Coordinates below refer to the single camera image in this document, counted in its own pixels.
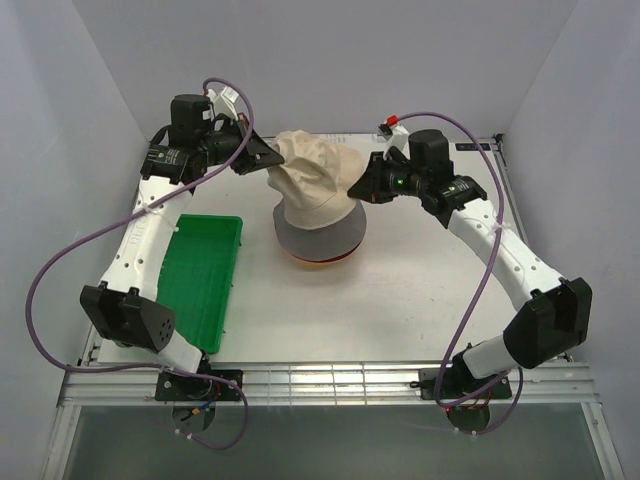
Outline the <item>beige bucket hat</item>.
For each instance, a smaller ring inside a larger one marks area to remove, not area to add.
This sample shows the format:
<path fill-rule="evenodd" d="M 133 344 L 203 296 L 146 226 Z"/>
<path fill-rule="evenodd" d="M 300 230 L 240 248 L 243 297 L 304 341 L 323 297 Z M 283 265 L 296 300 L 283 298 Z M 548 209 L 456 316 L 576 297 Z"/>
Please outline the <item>beige bucket hat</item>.
<path fill-rule="evenodd" d="M 278 134 L 273 148 L 283 162 L 268 169 L 267 183 L 282 195 L 290 225 L 303 230 L 325 228 L 355 208 L 348 190 L 366 169 L 356 149 L 303 130 Z"/>

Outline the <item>dark red bucket hat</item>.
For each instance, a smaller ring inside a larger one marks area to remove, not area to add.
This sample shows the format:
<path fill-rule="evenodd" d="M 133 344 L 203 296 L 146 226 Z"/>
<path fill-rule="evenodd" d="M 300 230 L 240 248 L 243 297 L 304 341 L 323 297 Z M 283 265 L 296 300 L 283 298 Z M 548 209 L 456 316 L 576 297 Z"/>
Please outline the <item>dark red bucket hat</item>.
<path fill-rule="evenodd" d="M 302 257 L 302 256 L 297 256 L 297 255 L 294 255 L 294 254 L 289 253 L 289 252 L 287 252 L 287 254 L 288 254 L 291 258 L 292 258 L 293 256 L 295 256 L 295 257 L 298 257 L 298 258 L 301 258 L 301 259 L 305 259 L 305 260 L 309 260 L 309 261 L 326 261 L 326 260 L 338 259 L 338 258 L 344 258 L 344 259 L 346 259 L 346 258 L 348 258 L 349 256 L 351 256 L 353 253 L 355 253 L 355 252 L 358 250 L 358 248 L 359 248 L 359 247 L 360 247 L 360 244 L 356 245 L 354 248 L 352 248 L 351 250 L 349 250 L 349 251 L 347 251 L 347 252 L 345 252 L 345 253 L 343 253 L 343 254 L 340 254 L 340 255 L 337 255 L 337 256 L 333 256 L 333 257 L 330 257 L 330 258 L 326 258 L 326 259 L 320 259 L 320 260 L 311 260 L 311 259 L 309 259 L 309 258 L 304 258 L 304 257 Z"/>

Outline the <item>grey bucket hat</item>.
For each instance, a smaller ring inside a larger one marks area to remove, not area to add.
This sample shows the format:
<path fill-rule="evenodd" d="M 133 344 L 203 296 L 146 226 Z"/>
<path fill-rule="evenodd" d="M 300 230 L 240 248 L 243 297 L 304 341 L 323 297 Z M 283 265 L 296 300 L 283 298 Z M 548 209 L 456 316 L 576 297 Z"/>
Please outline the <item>grey bucket hat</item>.
<path fill-rule="evenodd" d="M 311 260 L 326 259 L 343 254 L 361 244 L 366 233 L 367 217 L 360 202 L 342 220 L 314 230 L 294 227 L 285 220 L 284 203 L 273 210 L 276 238 L 289 253 Z"/>

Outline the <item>yellow bucket hat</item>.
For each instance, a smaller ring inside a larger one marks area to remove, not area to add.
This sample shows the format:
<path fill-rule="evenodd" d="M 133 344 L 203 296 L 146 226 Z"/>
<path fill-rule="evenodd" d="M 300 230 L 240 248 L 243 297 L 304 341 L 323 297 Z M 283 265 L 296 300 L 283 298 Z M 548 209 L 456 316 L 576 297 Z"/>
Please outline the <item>yellow bucket hat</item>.
<path fill-rule="evenodd" d="M 293 256 L 293 261 L 301 268 L 306 269 L 326 269 L 338 265 L 344 261 L 344 258 L 331 259 L 326 261 L 309 261 Z"/>

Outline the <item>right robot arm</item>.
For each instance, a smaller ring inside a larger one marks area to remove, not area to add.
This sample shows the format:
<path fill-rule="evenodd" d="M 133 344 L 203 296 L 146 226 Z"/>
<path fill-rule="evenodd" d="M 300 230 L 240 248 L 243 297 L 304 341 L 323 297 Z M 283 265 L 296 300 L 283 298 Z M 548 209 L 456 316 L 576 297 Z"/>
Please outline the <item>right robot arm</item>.
<path fill-rule="evenodd" d="M 546 265 L 504 224 L 504 204 L 491 203 L 476 180 L 455 173 L 441 131 L 410 133 L 399 124 L 379 129 L 386 146 L 371 154 L 349 196 L 371 204 L 399 196 L 419 199 L 484 263 L 483 276 L 497 279 L 516 311 L 500 335 L 446 354 L 444 367 L 427 385 L 433 396 L 474 397 L 512 369 L 534 369 L 582 344 L 593 297 L 588 283 Z"/>

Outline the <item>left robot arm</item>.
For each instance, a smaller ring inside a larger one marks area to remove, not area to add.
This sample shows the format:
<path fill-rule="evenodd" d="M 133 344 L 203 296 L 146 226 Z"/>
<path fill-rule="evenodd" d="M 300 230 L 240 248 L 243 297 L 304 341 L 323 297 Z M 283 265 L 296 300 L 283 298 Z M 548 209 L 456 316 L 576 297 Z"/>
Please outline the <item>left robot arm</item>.
<path fill-rule="evenodd" d="M 230 87 L 181 94 L 170 105 L 171 122 L 152 138 L 140 170 L 135 219 L 100 283 L 84 286 L 80 304 L 99 335 L 117 345 L 157 355 L 181 372 L 178 388 L 190 399 L 212 387 L 200 367 L 203 353 L 176 330 L 175 314 L 157 303 L 158 280 L 179 217 L 195 182 L 211 167 L 230 164 L 245 175 L 282 164 L 283 158 L 249 128 Z"/>

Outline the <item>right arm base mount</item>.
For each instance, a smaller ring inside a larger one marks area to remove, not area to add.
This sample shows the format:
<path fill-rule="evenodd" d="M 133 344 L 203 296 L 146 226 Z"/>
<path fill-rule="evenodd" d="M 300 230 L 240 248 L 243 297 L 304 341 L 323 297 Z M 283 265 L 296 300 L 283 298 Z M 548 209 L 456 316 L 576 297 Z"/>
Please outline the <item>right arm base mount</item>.
<path fill-rule="evenodd" d="M 409 386 L 420 391 L 420 397 L 423 400 L 435 399 L 436 379 L 439 368 L 423 368 L 418 371 L 418 378 L 412 380 Z M 451 401 L 470 395 L 476 390 L 481 389 L 487 383 L 496 378 L 496 375 L 483 379 L 475 379 L 470 375 L 459 373 L 455 368 L 447 366 L 441 382 L 440 398 L 443 401 Z M 490 389 L 484 391 L 481 399 L 491 396 L 492 399 L 507 400 L 512 397 L 512 390 L 507 379 L 500 380 Z"/>

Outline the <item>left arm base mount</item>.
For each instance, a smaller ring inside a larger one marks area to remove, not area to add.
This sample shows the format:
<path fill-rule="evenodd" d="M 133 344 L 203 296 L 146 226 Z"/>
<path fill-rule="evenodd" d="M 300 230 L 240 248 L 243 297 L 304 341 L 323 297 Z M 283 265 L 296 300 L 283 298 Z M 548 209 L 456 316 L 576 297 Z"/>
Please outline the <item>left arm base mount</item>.
<path fill-rule="evenodd" d="M 239 401 L 241 397 L 232 386 L 225 383 L 162 372 L 158 376 L 154 399 L 163 402 L 205 402 L 211 399 Z"/>

